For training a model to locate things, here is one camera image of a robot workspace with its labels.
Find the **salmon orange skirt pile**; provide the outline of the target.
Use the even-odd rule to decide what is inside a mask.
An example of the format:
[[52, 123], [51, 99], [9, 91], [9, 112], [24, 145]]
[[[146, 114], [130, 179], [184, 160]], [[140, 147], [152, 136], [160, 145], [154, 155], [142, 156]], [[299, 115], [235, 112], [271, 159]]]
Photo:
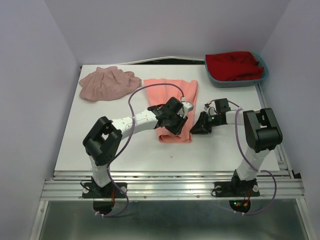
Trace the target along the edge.
[[[180, 79], [146, 79], [143, 81], [144, 85], [149, 86], [152, 84], [160, 84], [160, 83], [169, 83], [174, 84], [171, 85], [159, 85], [159, 86], [152, 86], [146, 89], [148, 100], [150, 105], [159, 105], [166, 103], [171, 97], [175, 97], [178, 100], [181, 97], [185, 97], [185, 100], [194, 106], [197, 102], [197, 95], [198, 95], [198, 82], [196, 80], [192, 80], [187, 82], [185, 80]], [[174, 135], [169, 132], [164, 127], [156, 129], [156, 133], [158, 136], [158, 140], [161, 143], [166, 144], [189, 144], [192, 142], [192, 134], [190, 133], [191, 128], [195, 122], [195, 110], [192, 110], [187, 114], [188, 120], [184, 124], [181, 134]]]

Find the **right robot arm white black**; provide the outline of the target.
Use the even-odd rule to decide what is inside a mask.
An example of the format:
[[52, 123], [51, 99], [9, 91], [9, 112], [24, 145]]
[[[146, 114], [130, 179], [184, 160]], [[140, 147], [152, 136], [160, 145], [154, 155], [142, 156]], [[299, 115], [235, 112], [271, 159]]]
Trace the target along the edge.
[[230, 181], [216, 181], [211, 194], [218, 198], [258, 197], [257, 175], [265, 158], [283, 141], [283, 134], [271, 108], [232, 110], [226, 98], [214, 99], [204, 105], [190, 133], [210, 134], [214, 127], [233, 125], [242, 162]]

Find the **dusty pink pleated skirt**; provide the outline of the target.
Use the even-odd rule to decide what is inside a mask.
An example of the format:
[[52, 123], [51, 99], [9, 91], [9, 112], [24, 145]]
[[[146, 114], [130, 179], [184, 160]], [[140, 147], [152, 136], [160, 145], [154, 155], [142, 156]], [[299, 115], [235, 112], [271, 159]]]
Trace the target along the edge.
[[142, 80], [132, 71], [123, 71], [116, 66], [97, 67], [79, 81], [82, 87], [79, 97], [84, 100], [113, 101], [134, 92], [142, 86]]

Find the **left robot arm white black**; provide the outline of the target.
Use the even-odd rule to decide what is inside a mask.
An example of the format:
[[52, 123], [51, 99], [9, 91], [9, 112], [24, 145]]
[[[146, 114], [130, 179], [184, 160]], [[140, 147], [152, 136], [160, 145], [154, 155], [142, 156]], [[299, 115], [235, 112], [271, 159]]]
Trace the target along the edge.
[[108, 176], [111, 163], [123, 150], [118, 150], [122, 140], [128, 146], [134, 134], [165, 128], [175, 136], [182, 133], [188, 120], [188, 113], [194, 109], [190, 102], [171, 97], [166, 103], [153, 105], [133, 116], [110, 120], [100, 117], [84, 138], [82, 144], [92, 167], [93, 187], [100, 197], [111, 193], [111, 179]]

